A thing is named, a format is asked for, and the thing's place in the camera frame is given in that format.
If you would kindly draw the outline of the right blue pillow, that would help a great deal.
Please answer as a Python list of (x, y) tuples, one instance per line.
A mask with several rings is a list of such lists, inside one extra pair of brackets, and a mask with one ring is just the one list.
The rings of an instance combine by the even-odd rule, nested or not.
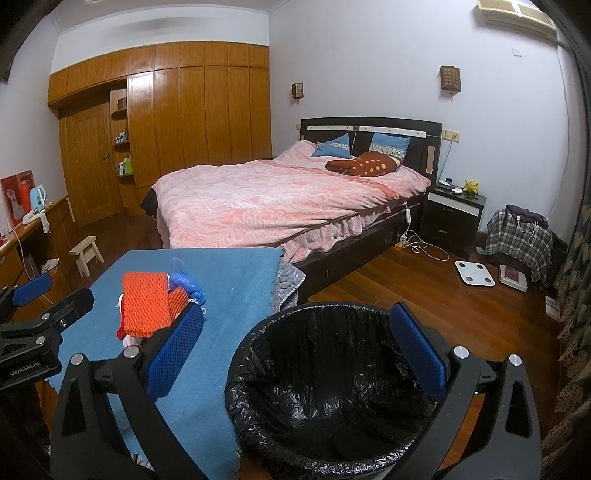
[(406, 159), (411, 138), (384, 133), (375, 133), (370, 142), (369, 151), (394, 157), (401, 162)]

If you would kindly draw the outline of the brown dotted pillow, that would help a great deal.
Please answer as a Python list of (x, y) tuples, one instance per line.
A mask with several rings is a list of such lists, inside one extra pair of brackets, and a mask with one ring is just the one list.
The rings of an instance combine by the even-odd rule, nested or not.
[(349, 160), (332, 160), (325, 169), (355, 177), (379, 177), (396, 171), (403, 162), (398, 158), (380, 152), (370, 151)]

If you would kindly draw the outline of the blue pillow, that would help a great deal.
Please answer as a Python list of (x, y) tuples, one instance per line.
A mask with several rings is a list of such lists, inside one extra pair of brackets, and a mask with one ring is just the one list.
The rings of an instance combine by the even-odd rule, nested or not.
[(314, 153), (311, 154), (313, 157), (337, 157), (342, 159), (351, 159), (351, 146), (349, 145), (349, 135), (344, 134), (338, 138), (318, 142), (315, 146)]
[(369, 151), (394, 157), (401, 162), (406, 159), (411, 138), (384, 133), (375, 133), (370, 142)]

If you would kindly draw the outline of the yellow plush toy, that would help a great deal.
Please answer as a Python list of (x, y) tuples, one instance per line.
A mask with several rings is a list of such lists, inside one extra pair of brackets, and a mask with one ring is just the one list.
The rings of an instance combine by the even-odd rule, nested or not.
[(463, 186), (463, 192), (471, 197), (479, 195), (479, 182), (475, 180), (466, 180)]

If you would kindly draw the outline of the red picture box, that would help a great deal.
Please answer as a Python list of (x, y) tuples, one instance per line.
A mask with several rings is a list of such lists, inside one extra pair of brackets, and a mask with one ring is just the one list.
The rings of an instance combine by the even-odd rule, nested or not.
[(2, 196), (12, 227), (18, 226), (31, 210), (30, 190), (34, 186), (35, 181), (31, 170), (1, 179)]

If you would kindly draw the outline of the red white book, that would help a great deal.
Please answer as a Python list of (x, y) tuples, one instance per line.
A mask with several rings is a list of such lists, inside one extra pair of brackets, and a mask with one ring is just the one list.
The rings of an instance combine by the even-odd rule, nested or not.
[(501, 264), (499, 266), (499, 281), (515, 290), (525, 293), (528, 290), (526, 275), (518, 269)]

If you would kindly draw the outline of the plaid cloth on chair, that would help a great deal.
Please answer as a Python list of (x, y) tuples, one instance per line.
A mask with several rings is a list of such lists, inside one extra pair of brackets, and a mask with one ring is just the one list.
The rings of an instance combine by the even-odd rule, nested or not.
[(552, 247), (547, 219), (528, 209), (508, 204), (487, 223), (485, 254), (503, 254), (521, 262), (530, 270), (533, 282), (546, 280)]

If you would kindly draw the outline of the black white nightstand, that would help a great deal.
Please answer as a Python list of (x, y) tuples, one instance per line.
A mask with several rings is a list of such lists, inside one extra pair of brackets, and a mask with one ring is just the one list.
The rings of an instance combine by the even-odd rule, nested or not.
[(475, 247), (486, 201), (484, 195), (456, 194), (443, 187), (429, 187), (422, 213), (421, 238), (468, 260)]

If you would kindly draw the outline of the light blue electric kettle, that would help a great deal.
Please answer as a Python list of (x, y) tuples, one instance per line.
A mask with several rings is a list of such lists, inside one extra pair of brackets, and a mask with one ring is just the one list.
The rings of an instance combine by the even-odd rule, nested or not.
[(33, 211), (41, 212), (46, 208), (47, 193), (43, 185), (30, 189), (29, 200)]

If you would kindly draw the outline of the red cloth garment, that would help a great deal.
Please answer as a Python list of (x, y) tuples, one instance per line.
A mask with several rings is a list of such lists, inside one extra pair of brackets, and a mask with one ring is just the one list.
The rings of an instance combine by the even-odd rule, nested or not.
[(116, 332), (116, 336), (124, 348), (130, 346), (141, 347), (148, 339), (146, 331), (135, 324), (121, 324)]

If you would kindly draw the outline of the black lined trash bin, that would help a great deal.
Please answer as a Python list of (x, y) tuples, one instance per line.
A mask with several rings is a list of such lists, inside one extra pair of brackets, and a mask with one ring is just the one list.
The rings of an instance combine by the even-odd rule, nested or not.
[(430, 424), (380, 307), (325, 302), (259, 322), (235, 350), (225, 408), (240, 452), (274, 479), (370, 479)]

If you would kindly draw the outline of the white bathroom scale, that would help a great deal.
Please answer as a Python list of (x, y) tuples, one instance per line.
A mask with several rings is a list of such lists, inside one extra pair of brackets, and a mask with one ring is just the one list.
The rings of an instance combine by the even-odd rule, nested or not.
[(494, 287), (496, 285), (493, 276), (482, 263), (458, 260), (455, 262), (455, 267), (461, 280), (468, 286)]

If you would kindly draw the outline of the left wall lamp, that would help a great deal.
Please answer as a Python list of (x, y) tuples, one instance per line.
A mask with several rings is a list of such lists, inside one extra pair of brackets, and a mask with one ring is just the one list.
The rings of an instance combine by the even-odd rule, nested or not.
[(294, 101), (300, 101), (302, 98), (304, 98), (304, 83), (292, 83), (290, 86), (290, 91), (291, 97), (294, 99)]

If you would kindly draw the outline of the blue table mat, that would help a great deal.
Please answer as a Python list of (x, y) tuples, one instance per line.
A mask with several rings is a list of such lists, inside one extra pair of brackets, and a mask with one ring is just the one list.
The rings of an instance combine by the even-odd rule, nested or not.
[(271, 313), (279, 248), (131, 250), (91, 286), (90, 313), (69, 327), (59, 360), (116, 357), (122, 343), (118, 299), (127, 272), (170, 272), (175, 260), (204, 290), (204, 327), (169, 394), (156, 406), (193, 461), (211, 479), (238, 471), (238, 441), (224, 404), (228, 368), (246, 334)]

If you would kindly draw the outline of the orange foam net sleeve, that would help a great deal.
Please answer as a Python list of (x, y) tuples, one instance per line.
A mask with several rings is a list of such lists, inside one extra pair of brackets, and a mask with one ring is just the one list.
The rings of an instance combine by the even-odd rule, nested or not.
[(120, 325), (138, 325), (149, 338), (171, 324), (166, 273), (127, 272), (122, 277), (122, 289)]

